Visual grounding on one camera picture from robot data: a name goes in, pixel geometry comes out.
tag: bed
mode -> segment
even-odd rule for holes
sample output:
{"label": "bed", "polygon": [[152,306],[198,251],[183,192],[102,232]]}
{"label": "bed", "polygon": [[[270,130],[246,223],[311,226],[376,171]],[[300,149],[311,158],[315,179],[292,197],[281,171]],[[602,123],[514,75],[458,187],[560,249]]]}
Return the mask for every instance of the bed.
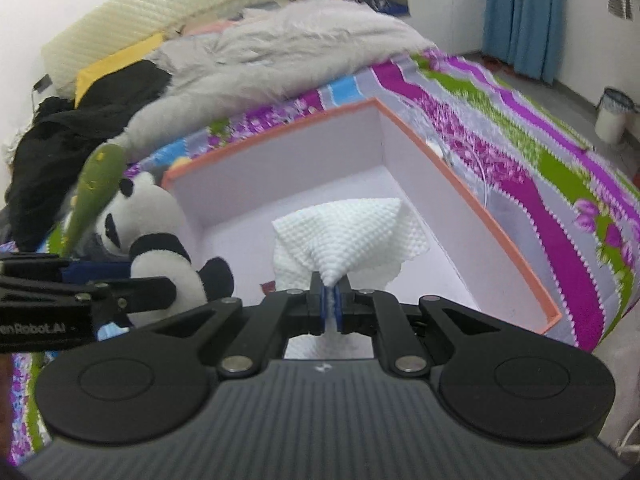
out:
{"label": "bed", "polygon": [[[185,16],[213,7],[229,10],[258,1],[263,0],[113,0],[48,44],[43,49],[46,66],[59,94],[70,96],[78,71],[88,64],[158,30],[171,28]],[[309,17],[305,6],[321,7],[319,12],[333,6],[327,11],[330,21],[343,15],[342,8],[338,8],[343,4],[309,0],[299,7],[278,10],[277,19],[281,24],[294,23],[300,30],[305,26],[305,16]],[[132,14],[132,5],[137,13]],[[132,25],[123,27],[123,17],[132,15]],[[113,26],[118,28],[117,34],[110,34],[111,25],[98,30],[97,24],[104,23],[105,17],[116,24]],[[218,45],[221,38],[226,38],[229,54],[238,45],[234,41],[240,39],[235,35],[243,26],[253,32],[259,28],[254,38],[263,41],[262,34],[268,27],[261,19],[230,28],[229,32],[194,36],[208,40],[168,41],[147,59],[177,78],[186,73],[184,67],[202,67],[199,61],[177,66],[174,62],[180,52],[194,49],[199,41]],[[168,95],[146,110],[143,108],[139,112],[143,120],[140,115],[134,116],[120,139],[115,139],[127,146],[130,155],[132,165],[126,175],[189,164],[206,153],[260,136],[281,124],[377,99],[425,142],[442,147],[448,164],[516,244],[562,313],[562,319],[547,335],[593,351],[638,300],[640,192],[579,134],[494,78],[484,67],[450,56],[429,41],[416,38],[398,20],[385,22],[384,26],[388,32],[401,32],[403,36],[396,35],[394,41],[369,52],[369,62],[360,54],[336,61],[338,56],[318,50],[313,56],[326,54],[322,70],[310,70],[311,76],[306,74],[304,79],[288,78],[286,84],[278,80],[277,91],[269,84],[274,73],[273,58],[256,66],[255,59],[238,55],[236,61],[243,69],[249,67],[242,77],[233,72],[231,78],[225,79],[222,90],[217,85],[215,89],[207,88],[207,92],[196,92],[204,96],[204,104],[193,105],[178,120],[169,120],[184,104],[176,92],[172,94],[173,89],[194,81],[186,78],[183,86],[174,85]],[[371,33],[365,29],[360,29],[363,38]],[[316,40],[307,41],[319,42],[322,37],[317,34]],[[300,64],[289,66],[293,72],[310,63],[306,47],[300,52]],[[264,53],[258,55],[268,58]],[[279,70],[282,66],[278,62],[275,61]],[[315,63],[313,68],[318,68],[321,61]],[[255,79],[255,73],[268,76],[263,77],[258,91],[247,92],[245,84]],[[236,97],[225,101],[223,97],[231,86]],[[149,135],[149,142],[140,143]],[[51,238],[44,249],[55,250]],[[53,357],[14,356],[11,460],[16,464],[49,439],[32,393],[39,370]]]}

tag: trash can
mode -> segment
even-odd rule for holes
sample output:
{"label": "trash can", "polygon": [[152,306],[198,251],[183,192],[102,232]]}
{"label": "trash can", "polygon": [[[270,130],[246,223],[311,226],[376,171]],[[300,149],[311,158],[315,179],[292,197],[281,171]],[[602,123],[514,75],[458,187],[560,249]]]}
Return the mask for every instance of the trash can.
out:
{"label": "trash can", "polygon": [[598,104],[596,134],[608,144],[617,144],[625,132],[626,119],[636,110],[633,99],[624,92],[606,87]]}

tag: white wall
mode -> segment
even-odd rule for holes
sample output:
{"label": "white wall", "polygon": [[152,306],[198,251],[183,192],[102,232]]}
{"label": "white wall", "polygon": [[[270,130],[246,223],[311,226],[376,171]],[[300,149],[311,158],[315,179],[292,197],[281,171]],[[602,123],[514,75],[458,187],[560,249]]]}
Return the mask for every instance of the white wall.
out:
{"label": "white wall", "polygon": [[[0,142],[31,117],[31,87],[45,73],[42,45],[104,1],[0,0]],[[8,179],[0,163],[0,202]]]}
{"label": "white wall", "polygon": [[[593,104],[605,86],[640,102],[640,10],[632,22],[609,14],[609,0],[566,0],[564,48],[558,80]],[[640,134],[640,124],[635,133]]]}
{"label": "white wall", "polygon": [[405,21],[453,54],[482,47],[486,0],[409,0]]}

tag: blue cloth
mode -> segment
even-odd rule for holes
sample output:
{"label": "blue cloth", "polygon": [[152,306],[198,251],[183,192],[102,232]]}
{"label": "blue cloth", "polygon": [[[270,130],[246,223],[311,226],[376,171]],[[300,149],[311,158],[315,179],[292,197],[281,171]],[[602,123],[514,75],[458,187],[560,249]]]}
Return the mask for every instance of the blue cloth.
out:
{"label": "blue cloth", "polygon": [[482,51],[551,84],[558,71],[564,0],[487,0]]}

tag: panda plush toy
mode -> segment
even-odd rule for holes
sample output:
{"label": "panda plush toy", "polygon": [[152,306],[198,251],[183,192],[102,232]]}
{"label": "panda plush toy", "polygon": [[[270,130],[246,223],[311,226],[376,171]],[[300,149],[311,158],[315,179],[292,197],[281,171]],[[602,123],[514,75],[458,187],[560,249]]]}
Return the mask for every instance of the panda plush toy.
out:
{"label": "panda plush toy", "polygon": [[97,235],[104,248],[128,256],[132,278],[168,277],[176,298],[167,310],[130,314],[134,326],[144,326],[231,296],[234,277],[222,258],[209,260],[196,271],[177,232],[184,213],[175,198],[156,186],[149,173],[124,178],[109,205],[98,217]]}

